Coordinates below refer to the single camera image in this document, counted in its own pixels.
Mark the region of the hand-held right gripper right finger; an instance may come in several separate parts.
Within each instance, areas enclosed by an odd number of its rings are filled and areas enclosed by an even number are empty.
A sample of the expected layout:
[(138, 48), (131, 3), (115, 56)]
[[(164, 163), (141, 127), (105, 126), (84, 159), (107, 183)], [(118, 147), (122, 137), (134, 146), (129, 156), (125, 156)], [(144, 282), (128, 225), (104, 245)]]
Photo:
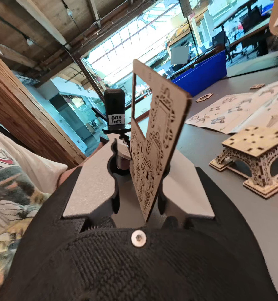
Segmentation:
[(177, 218), (215, 217), (194, 164), (178, 150), (160, 184), (158, 209)]

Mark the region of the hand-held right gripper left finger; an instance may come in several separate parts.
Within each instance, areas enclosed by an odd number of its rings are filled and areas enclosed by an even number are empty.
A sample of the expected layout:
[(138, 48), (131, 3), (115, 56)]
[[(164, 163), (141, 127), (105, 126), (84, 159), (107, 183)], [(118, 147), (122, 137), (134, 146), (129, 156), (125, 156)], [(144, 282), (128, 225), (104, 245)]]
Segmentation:
[(100, 218), (118, 213), (118, 181), (110, 170), (116, 154), (117, 138), (109, 138), (85, 161), (63, 211), (63, 218)]

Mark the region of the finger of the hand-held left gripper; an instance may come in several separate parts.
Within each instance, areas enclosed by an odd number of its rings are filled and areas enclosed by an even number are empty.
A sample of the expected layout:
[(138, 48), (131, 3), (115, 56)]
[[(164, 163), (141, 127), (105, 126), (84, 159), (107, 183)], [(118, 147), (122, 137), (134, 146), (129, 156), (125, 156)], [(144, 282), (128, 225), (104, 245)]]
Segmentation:
[(116, 164), (117, 168), (120, 170), (128, 170), (130, 161), (132, 160), (131, 153), (127, 143), (124, 141), (124, 138), (121, 139), (120, 135), (116, 135), (117, 141), (117, 155), (116, 155)]

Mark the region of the wooden parts sheet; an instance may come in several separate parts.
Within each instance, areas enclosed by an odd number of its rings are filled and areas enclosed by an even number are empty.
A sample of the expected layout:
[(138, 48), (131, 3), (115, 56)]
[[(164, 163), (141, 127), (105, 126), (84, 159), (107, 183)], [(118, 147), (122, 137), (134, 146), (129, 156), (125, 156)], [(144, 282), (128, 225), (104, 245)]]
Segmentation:
[(139, 118), (135, 118), (134, 96), (131, 104), (130, 174), (144, 221), (147, 222), (191, 107), (192, 97), (138, 59), (134, 59), (133, 91), (137, 77), (152, 90), (146, 135), (139, 127)]

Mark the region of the person's left forearm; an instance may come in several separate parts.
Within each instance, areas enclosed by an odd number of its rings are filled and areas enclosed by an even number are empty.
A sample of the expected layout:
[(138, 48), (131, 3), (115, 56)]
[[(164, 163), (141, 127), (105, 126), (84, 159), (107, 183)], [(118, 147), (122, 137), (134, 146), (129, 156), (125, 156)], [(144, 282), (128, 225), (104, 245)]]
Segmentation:
[(66, 170), (65, 172), (63, 172), (59, 178), (58, 178), (58, 182), (57, 182), (57, 188), (78, 168), (78, 167), (82, 167), (84, 163), (79, 164), (77, 167), (71, 168), (69, 170)]

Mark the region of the bright large window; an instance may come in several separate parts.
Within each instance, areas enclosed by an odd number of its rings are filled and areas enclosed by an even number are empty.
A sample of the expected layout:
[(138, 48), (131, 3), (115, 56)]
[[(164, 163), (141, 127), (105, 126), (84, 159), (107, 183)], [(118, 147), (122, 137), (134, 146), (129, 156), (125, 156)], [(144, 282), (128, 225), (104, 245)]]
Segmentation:
[(106, 84), (117, 83), (132, 70), (162, 53), (168, 39), (184, 21), (178, 1), (158, 1), (83, 58)]

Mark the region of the wooden tower base model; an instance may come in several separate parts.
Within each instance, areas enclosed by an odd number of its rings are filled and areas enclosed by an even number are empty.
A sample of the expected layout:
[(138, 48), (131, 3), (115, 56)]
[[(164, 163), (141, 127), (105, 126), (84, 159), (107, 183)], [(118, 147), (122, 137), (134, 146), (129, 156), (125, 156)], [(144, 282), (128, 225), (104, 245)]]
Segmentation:
[(278, 193), (278, 129), (250, 126), (223, 141), (221, 153), (209, 162), (217, 171), (229, 169), (246, 178), (243, 186), (264, 199)]

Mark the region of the person in printed shirt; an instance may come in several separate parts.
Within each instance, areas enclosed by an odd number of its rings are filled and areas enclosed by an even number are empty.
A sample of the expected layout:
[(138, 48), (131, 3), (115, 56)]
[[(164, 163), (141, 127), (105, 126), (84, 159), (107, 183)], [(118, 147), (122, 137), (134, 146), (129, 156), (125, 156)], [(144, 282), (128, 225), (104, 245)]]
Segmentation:
[(67, 169), (0, 133), (0, 287), (26, 229)]

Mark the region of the large wooden beam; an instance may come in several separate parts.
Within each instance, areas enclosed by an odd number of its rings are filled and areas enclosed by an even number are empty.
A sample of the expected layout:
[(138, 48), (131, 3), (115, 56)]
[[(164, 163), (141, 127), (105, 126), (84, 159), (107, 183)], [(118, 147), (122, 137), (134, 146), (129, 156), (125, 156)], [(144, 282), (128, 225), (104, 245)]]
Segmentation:
[(41, 157), (70, 168), (86, 158), (1, 58), (0, 123)]

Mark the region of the blue plastic bin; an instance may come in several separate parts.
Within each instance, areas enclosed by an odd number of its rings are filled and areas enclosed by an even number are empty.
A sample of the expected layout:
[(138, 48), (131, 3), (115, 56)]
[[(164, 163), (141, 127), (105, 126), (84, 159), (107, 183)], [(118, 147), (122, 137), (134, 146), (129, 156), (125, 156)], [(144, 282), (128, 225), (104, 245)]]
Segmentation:
[(198, 63), (194, 68), (179, 75), (172, 82), (191, 96), (196, 96), (226, 75), (226, 54), (223, 50)]

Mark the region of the folded instruction leaflet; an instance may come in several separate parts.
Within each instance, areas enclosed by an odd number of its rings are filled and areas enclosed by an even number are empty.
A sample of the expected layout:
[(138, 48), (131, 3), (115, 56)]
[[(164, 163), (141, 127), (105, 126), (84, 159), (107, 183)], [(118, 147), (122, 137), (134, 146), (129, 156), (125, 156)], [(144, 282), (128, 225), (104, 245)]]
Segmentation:
[(224, 134), (249, 126), (278, 129), (278, 81), (253, 93), (226, 95), (185, 123)]

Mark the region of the black office chair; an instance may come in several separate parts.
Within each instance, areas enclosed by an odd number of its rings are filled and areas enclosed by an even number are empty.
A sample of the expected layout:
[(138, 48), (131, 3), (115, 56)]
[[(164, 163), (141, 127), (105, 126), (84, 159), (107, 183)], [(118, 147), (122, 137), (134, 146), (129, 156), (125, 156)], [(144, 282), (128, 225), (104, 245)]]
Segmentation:
[(219, 33), (212, 37), (212, 48), (220, 47), (223, 48), (227, 55), (227, 60), (231, 60), (230, 53), (230, 41), (225, 33), (225, 30), (222, 29)]

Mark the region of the notched square wooden frame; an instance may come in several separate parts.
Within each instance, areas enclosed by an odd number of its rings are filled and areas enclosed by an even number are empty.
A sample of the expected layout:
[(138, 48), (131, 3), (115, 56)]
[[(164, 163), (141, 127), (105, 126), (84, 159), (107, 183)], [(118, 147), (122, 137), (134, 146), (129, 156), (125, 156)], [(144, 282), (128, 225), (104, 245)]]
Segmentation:
[(203, 102), (213, 96), (214, 93), (207, 93), (196, 100), (196, 103)]

